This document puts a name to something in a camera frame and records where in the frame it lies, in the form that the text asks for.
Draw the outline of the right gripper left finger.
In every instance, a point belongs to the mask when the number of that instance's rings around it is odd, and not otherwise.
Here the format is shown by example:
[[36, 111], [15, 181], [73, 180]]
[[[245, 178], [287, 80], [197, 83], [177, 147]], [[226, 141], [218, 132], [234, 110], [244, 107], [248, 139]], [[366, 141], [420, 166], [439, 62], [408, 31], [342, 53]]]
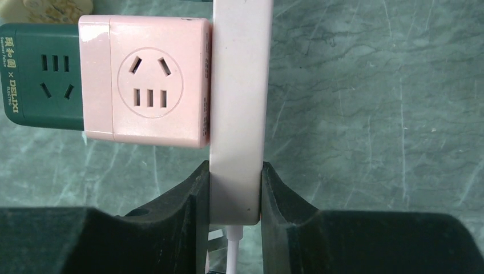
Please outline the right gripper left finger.
[[2, 273], [204, 273], [209, 164], [112, 216], [93, 207], [1, 209]]

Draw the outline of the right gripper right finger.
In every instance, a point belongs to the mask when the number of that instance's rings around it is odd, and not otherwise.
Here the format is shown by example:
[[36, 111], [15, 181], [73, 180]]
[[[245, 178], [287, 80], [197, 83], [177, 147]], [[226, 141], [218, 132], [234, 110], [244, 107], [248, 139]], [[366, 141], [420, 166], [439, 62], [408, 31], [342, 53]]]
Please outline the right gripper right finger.
[[261, 176], [265, 273], [482, 273], [483, 255], [455, 217], [320, 210], [270, 163]]

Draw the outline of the pink cube socket adapter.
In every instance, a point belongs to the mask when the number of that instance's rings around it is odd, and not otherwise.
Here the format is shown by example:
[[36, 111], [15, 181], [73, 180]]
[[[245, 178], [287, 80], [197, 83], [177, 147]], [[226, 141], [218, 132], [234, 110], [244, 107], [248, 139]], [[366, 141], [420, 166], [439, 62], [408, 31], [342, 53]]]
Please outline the pink cube socket adapter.
[[78, 30], [88, 138], [190, 148], [208, 144], [208, 19], [84, 15]]

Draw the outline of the dark green cube adapter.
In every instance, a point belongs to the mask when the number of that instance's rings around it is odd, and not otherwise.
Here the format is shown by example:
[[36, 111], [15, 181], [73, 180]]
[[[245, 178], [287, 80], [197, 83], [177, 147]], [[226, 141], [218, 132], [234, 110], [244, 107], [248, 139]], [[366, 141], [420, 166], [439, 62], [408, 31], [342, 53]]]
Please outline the dark green cube adapter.
[[82, 131], [77, 25], [2, 25], [1, 87], [4, 111], [12, 122]]

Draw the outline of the pink power strip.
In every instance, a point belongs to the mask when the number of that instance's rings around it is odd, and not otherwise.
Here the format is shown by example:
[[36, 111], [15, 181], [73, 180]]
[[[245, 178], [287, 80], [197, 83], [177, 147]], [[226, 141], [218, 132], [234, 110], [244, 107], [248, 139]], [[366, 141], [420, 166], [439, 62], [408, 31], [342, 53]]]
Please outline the pink power strip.
[[210, 222], [260, 218], [273, 2], [213, 2]]

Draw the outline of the beige cube socket adapter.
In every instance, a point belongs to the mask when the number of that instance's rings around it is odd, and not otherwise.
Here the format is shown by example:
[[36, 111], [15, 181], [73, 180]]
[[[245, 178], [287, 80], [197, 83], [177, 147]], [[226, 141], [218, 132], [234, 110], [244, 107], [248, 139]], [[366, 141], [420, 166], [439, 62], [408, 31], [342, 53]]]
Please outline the beige cube socket adapter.
[[92, 0], [1, 0], [1, 24], [76, 24], [93, 9]]

